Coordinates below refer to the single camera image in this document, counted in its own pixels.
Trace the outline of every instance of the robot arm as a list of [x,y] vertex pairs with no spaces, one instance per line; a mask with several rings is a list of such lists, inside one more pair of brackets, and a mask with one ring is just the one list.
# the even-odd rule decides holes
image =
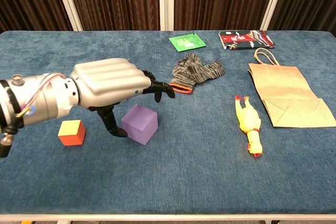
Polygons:
[[70,78],[52,73],[0,80],[0,132],[4,133],[0,157],[8,155],[19,128],[65,116],[75,105],[97,111],[112,135],[126,137],[117,127],[114,106],[146,93],[155,93],[156,102],[160,102],[162,92],[175,98],[167,83],[157,82],[152,73],[123,58],[77,64]]

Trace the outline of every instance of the rubber chicken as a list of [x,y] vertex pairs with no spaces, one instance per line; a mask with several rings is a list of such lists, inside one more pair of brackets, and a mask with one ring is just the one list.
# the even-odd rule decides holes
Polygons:
[[249,97],[244,97],[245,108],[241,108],[242,106],[240,106],[240,96],[237,95],[235,97],[236,113],[240,123],[240,129],[247,134],[247,150],[255,157],[258,157],[263,152],[259,138],[261,120],[259,118],[258,112],[252,107],[248,99]]

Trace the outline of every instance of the green packet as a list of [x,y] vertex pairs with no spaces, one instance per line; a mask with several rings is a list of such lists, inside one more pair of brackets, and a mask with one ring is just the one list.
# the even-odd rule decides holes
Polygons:
[[187,34],[169,39],[178,52],[205,47],[204,41],[197,34]]

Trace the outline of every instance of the gray glove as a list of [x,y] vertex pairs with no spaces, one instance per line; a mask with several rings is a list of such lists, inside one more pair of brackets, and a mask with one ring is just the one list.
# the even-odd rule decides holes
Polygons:
[[191,94],[195,84],[203,83],[208,79],[216,79],[224,73],[225,70],[220,61],[203,66],[198,55],[187,54],[173,69],[174,78],[170,86],[176,92]]

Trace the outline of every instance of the purple cube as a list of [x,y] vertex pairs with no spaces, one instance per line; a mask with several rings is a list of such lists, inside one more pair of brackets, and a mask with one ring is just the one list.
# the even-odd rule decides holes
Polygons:
[[129,138],[145,145],[158,129],[157,120],[155,111],[136,104],[121,119],[121,123]]

